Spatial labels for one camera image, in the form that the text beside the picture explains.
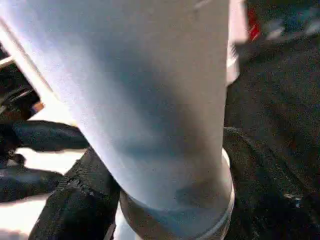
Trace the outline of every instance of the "white surface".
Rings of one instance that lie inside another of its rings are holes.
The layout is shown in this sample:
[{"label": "white surface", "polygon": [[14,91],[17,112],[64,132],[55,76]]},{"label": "white surface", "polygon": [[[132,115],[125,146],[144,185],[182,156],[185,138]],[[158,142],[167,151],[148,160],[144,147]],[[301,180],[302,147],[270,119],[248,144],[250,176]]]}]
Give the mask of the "white surface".
[{"label": "white surface", "polygon": [[[74,125],[68,110],[62,103],[52,97],[52,101],[43,110],[32,117],[33,120],[47,120],[58,123]],[[26,158],[27,168],[50,170],[65,174],[79,159],[84,150],[67,150],[61,152],[39,153],[30,149],[17,150]],[[0,204],[0,240],[26,239],[36,223],[48,196],[31,197],[15,203]],[[6,232],[19,232],[25,234],[21,238],[8,236]]]},{"label": "white surface", "polygon": [[233,52],[233,44],[243,43],[248,39],[244,0],[229,1],[229,29],[226,58],[226,84],[232,84],[239,76],[238,56]]}]

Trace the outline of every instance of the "red object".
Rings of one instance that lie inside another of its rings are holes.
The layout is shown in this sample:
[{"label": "red object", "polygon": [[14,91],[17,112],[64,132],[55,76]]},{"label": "red object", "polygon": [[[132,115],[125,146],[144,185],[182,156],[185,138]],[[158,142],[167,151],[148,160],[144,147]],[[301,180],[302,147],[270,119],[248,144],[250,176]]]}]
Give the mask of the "red object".
[{"label": "red object", "polygon": [[247,12],[248,16],[248,33],[249,39],[254,41],[261,33],[260,24],[256,12],[253,8],[249,8]]}]

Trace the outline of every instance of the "black fabric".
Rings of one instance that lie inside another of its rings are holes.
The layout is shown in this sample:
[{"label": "black fabric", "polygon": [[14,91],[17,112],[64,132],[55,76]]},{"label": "black fabric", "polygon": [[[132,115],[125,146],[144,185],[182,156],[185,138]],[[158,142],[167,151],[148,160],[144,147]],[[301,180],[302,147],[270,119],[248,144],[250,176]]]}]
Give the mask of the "black fabric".
[{"label": "black fabric", "polygon": [[272,49],[240,64],[227,89],[224,125],[269,146],[309,191],[319,191],[319,40]]},{"label": "black fabric", "polygon": [[319,192],[308,192],[271,149],[224,129],[235,205],[226,240],[320,239]]},{"label": "black fabric", "polygon": [[238,128],[224,130],[236,190],[227,239],[320,239],[319,39],[259,46],[242,46],[227,89],[224,125]]},{"label": "black fabric", "polygon": [[89,148],[46,205],[29,240],[102,240],[113,226],[120,187]]}]

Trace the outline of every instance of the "metal pole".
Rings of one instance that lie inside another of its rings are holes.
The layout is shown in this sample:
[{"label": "metal pole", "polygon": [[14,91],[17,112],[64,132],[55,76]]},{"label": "metal pole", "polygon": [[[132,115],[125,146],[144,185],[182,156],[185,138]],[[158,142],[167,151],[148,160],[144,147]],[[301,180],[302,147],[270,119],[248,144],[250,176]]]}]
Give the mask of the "metal pole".
[{"label": "metal pole", "polygon": [[0,3],[2,20],[129,199],[178,238],[205,234],[231,202],[221,161],[228,4]]}]

